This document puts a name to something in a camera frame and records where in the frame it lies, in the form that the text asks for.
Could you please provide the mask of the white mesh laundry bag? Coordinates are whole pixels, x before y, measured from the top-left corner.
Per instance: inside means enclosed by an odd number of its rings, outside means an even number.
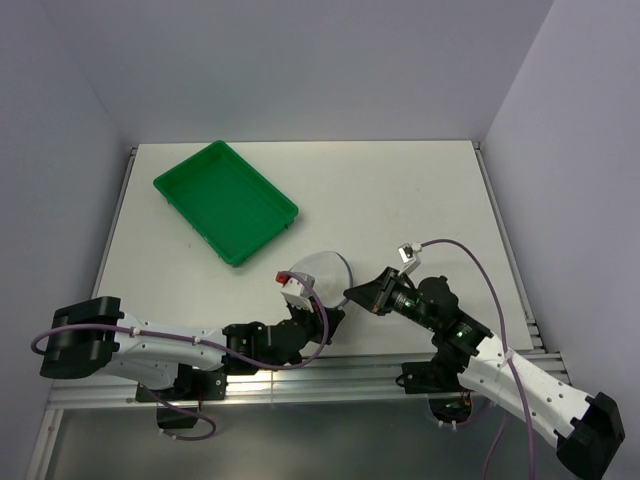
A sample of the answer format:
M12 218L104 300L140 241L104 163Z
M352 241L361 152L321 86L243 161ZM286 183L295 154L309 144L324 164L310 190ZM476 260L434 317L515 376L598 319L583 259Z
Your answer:
M316 252L297 261L290 271L312 277L312 287L326 309L344 308L349 300L344 291L354 286L353 270L338 252Z

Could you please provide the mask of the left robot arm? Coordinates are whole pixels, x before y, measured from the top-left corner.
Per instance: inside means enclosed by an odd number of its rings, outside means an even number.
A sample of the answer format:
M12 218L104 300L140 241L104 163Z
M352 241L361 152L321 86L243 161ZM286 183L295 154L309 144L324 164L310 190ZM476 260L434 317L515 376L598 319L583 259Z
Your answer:
M40 374L55 380L111 375L135 381L172 399L195 386L195 373L254 375L307 363L310 343L329 345L345 317L342 308L288 305L288 318L224 328L185 328L141 320L121 309L117 297L99 297L58 309L51 329L31 346L42 358Z

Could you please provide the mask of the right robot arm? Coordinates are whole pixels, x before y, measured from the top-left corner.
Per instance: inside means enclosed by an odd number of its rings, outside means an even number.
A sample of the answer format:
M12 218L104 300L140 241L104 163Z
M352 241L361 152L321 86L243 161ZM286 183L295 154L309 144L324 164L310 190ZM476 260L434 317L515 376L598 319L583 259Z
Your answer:
M505 351L495 333L460 308L445 277L428 277L412 288L388 267L344 295L373 314L397 313L431 332L433 358L402 365L396 382L406 393L477 392L531 422L575 476L603 478L625 438L616 402L575 389Z

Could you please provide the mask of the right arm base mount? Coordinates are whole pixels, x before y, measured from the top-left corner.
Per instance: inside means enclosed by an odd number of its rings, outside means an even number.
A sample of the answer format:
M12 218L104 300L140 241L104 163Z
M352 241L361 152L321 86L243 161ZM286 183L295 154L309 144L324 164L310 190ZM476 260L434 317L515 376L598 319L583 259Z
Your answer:
M407 395L473 392L460 384L460 369L451 368L435 360L405 362L395 384Z

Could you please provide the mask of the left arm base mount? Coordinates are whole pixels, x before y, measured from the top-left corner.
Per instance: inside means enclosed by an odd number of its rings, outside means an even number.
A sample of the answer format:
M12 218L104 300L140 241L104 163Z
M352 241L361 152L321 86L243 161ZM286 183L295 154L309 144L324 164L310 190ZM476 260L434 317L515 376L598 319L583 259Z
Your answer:
M190 414L176 412L160 404L156 408L156 423L161 429L187 430L193 428L197 420L195 413L200 413L203 403L210 400L223 400L226 393L226 374L217 371L202 371L184 364L178 365L177 377L168 388L148 392L138 385L135 400L139 403L155 402L153 395L174 403L179 401L195 401L196 407L188 408Z

